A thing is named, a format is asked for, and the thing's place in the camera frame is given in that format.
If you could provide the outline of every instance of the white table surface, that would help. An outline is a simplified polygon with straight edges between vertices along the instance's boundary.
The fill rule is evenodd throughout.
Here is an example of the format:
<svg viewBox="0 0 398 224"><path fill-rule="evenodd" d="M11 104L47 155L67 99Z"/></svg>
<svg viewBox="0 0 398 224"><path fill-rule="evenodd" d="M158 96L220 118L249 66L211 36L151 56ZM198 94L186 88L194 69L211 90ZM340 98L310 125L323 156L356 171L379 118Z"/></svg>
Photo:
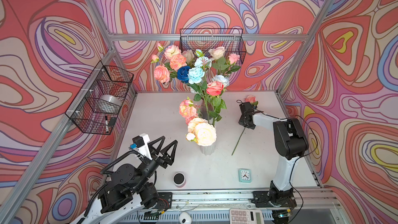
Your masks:
<svg viewBox="0 0 398 224"><path fill-rule="evenodd" d="M178 145L174 164L166 169L160 166L157 169L157 190L269 187L276 173L279 159L273 131L263 127L256 127L254 130L246 128L234 155L231 156L243 130L243 127L238 124L241 113L236 100L244 101L249 94L256 96L259 110L275 117L285 117L275 93L272 91L225 92L222 98L226 102L227 109L222 109L222 120L216 122L215 125L216 151L205 156L195 142L186 140L187 125L185 119L179 114L180 103L187 96L192 99L194 94L189 92L139 93L118 157L128 151L133 137L146 133L153 141L165 136L163 147L173 140L177 140ZM134 155L130 155L119 162L114 170L125 163L138 167L141 162ZM316 187L305 159L300 159L296 166L292 185L294 187ZM251 183L239 182L239 169L251 170ZM177 188L172 181L176 172L182 172L186 176L186 184L182 188Z"/></svg>

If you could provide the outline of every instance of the small round container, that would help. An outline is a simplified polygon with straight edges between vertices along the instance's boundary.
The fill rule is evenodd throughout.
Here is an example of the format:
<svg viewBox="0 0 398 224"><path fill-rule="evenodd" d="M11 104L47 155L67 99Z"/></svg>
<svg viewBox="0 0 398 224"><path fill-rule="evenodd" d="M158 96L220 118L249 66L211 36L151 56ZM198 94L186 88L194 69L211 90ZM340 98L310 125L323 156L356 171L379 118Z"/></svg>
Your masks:
<svg viewBox="0 0 398 224"><path fill-rule="evenodd" d="M173 182L177 186L177 188L182 188L185 185L185 176L183 173L178 172L173 177Z"/></svg>

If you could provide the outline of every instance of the flower bouquet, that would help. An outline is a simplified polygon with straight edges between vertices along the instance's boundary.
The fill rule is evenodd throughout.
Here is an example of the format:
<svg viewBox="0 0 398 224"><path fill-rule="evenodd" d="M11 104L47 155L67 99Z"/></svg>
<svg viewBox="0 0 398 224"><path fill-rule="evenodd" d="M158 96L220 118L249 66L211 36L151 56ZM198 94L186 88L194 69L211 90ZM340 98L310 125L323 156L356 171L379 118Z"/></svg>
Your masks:
<svg viewBox="0 0 398 224"><path fill-rule="evenodd" d="M226 109L221 96L229 86L231 73L240 69L236 65L240 56L232 53L225 58L225 47L222 46L208 50L211 57L206 57L199 49L195 54L192 50L181 52L176 45L165 49L158 43L158 50L164 51L163 56L170 62L162 63L156 55L151 56L151 63L160 63L154 71L155 79L166 83L171 78L177 78L195 94L193 99L188 97L180 104L180 114L188 125L187 140L194 141L201 147L212 146L216 140L215 122L222 118L221 109ZM215 76L208 82L206 78L210 77L207 75L211 70Z"/></svg>

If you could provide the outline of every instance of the white vase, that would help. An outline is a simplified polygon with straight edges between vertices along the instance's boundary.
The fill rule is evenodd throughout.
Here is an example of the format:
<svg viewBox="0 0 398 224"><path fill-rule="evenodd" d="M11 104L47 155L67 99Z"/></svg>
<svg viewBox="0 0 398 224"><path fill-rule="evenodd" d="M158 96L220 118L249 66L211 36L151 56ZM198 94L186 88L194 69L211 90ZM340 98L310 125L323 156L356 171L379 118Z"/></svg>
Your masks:
<svg viewBox="0 0 398 224"><path fill-rule="evenodd" d="M205 155L211 155L216 150L216 142L210 146L200 146L200 150Z"/></svg>

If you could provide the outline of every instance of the wire basket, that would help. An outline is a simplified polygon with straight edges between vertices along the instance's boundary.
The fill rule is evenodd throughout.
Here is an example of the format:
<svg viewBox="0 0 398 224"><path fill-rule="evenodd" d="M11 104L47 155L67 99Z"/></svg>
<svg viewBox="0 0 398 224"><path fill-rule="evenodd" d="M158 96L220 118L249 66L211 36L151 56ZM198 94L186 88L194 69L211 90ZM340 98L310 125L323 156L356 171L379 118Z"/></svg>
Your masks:
<svg viewBox="0 0 398 224"><path fill-rule="evenodd" d="M246 56L246 46L242 39L241 28L182 28L180 29L180 49L182 51L196 49L211 57L209 49L225 47L224 57L232 53L238 54L237 65L242 65Z"/></svg>
<svg viewBox="0 0 398 224"><path fill-rule="evenodd" d="M83 100L67 116L83 132L110 135L131 86L133 74L117 66L102 66Z"/></svg>

